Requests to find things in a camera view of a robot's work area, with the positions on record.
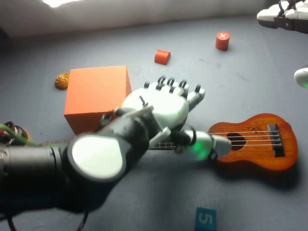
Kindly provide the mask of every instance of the ukulele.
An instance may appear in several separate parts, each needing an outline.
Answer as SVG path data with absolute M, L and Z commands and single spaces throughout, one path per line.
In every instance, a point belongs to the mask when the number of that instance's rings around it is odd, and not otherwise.
M 283 171 L 297 159 L 297 141 L 290 124 L 274 114 L 258 114 L 242 123 L 217 123 L 208 132 L 228 137 L 232 143 L 231 151 L 218 158 L 218 164 L 251 162 Z

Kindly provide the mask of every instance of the ukulele sound hole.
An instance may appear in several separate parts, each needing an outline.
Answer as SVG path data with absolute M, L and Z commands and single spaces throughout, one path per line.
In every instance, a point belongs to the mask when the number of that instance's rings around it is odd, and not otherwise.
M 239 133 L 232 132 L 227 134 L 227 138 L 231 141 L 232 151 L 238 151 L 244 148 L 245 144 L 247 143 L 247 140 L 245 140 L 244 137 L 242 137 Z

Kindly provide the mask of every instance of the bright light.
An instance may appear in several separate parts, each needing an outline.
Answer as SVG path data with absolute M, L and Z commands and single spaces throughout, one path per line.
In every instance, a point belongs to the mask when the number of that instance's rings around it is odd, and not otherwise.
M 43 0 L 44 3 L 50 5 L 51 7 L 58 7 L 64 3 L 79 1 L 79 0 Z

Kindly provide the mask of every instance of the ukulele bridge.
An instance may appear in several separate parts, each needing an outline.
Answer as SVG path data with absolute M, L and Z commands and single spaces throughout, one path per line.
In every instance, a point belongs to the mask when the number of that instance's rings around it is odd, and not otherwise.
M 275 157 L 284 157 L 283 144 L 277 124 L 268 124 L 271 144 Z

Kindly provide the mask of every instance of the box top face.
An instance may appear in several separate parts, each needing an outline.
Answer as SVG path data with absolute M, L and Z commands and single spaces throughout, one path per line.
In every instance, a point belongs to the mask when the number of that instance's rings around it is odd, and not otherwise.
M 126 97 L 126 66 L 72 69 L 64 114 L 114 110 Z

